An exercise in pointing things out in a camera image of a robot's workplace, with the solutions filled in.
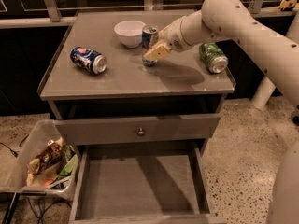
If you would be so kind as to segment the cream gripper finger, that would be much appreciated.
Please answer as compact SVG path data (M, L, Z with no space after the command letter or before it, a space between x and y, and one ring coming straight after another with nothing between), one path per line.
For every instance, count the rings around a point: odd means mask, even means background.
M158 61L169 56L171 50L165 42L158 42L143 55L143 58L148 61Z
M159 40L159 33L152 33L150 35L149 47L152 48Z

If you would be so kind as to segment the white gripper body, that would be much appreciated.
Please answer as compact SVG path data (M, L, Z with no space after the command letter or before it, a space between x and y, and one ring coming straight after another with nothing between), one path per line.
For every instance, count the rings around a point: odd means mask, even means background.
M173 50L175 52L189 50L192 46L183 38L181 25L182 19L177 19L164 27L163 30L159 32L158 44L162 44L168 50Z

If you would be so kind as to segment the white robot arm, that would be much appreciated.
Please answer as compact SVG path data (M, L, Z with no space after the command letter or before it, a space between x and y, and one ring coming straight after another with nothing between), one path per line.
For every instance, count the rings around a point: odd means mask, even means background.
M299 44L257 22L240 0L205 0L202 8L159 32L145 58L201 43L233 40L293 105L299 106ZM266 224L299 224L299 143L289 147L278 167Z

